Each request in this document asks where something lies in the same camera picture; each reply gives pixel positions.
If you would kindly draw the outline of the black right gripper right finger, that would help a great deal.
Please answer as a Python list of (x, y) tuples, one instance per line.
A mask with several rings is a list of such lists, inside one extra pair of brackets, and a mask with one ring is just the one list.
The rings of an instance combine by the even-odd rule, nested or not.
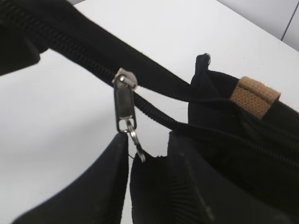
[(275, 209), (245, 192), (213, 168), (196, 151), (194, 141), (170, 132), (169, 156), (177, 158), (192, 179), (204, 214), (214, 224), (297, 224), (297, 217)]

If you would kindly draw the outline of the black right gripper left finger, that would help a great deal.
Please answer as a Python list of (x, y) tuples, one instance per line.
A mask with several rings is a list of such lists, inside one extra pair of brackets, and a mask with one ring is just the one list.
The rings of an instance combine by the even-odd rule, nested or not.
[(119, 224), (128, 182), (128, 137), (117, 134), (75, 181), (15, 224)]

